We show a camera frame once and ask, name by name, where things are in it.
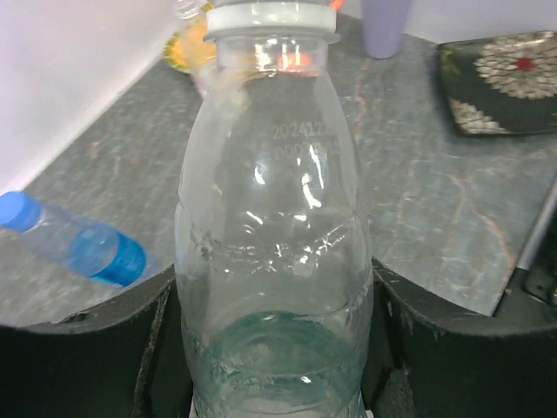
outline red flower center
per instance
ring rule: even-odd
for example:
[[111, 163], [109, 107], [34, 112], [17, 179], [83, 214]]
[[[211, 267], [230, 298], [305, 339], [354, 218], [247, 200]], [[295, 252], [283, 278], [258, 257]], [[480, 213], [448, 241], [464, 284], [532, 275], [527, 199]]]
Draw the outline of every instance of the red flower center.
[[524, 72], [531, 71], [534, 68], [536, 68], [535, 62], [532, 61], [532, 59], [526, 57], [517, 59], [514, 62], [514, 65], [516, 65], [516, 68], [519, 71], [524, 71]]

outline blue bottle cap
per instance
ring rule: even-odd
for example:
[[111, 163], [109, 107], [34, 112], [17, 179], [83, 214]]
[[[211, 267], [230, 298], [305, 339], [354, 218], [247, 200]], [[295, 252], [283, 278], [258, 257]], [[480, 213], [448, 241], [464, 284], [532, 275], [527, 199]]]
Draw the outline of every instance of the blue bottle cap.
[[41, 202], [21, 192], [7, 192], [0, 196], [0, 226], [24, 233], [35, 226], [41, 217]]

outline floral patterned tray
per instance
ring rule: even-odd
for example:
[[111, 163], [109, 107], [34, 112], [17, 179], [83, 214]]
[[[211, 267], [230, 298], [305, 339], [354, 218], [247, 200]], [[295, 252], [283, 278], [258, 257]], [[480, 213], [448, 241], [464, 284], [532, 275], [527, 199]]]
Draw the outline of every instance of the floral patterned tray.
[[441, 44], [438, 60], [463, 133], [557, 131], [557, 32]]

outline white bottle cap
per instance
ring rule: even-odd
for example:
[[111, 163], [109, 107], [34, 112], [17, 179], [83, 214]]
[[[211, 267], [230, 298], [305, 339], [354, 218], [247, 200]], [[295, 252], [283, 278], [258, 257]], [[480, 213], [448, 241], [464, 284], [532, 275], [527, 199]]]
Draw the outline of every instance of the white bottle cap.
[[329, 6], [298, 2], [225, 4], [207, 12], [208, 39], [224, 30], [303, 28], [336, 41], [337, 12]]

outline gray marble table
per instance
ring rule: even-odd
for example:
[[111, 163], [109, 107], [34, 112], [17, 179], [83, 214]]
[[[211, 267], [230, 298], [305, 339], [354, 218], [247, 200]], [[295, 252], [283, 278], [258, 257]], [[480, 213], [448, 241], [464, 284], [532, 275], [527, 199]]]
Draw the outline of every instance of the gray marble table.
[[[433, 77], [435, 45], [406, 37], [399, 55], [365, 56], [358, 20], [329, 69], [359, 144], [374, 255], [397, 273], [490, 314], [557, 168], [556, 135], [462, 138]], [[156, 64], [28, 188], [108, 222], [173, 260], [182, 157], [200, 99]], [[0, 323], [55, 320], [110, 297], [0, 233]]]

